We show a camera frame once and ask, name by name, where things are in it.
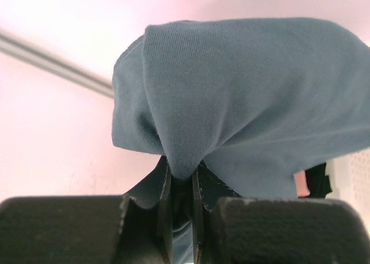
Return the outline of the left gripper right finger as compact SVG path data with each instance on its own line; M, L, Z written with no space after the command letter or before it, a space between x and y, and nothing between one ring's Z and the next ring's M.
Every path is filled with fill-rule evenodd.
M195 263L368 263L358 213L335 199L243 198L200 164L192 176Z

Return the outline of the blue-grey t shirt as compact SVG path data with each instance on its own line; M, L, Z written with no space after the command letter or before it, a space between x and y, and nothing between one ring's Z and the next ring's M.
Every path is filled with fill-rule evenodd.
M369 147L369 47L312 18L150 25L113 71L112 142L163 155L173 261L193 259L191 190L200 162L246 198L294 198L294 175Z

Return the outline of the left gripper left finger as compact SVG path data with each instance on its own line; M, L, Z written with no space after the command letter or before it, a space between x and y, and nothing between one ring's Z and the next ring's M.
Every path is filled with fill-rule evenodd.
M123 195L31 196L1 203L2 263L171 263L165 157Z

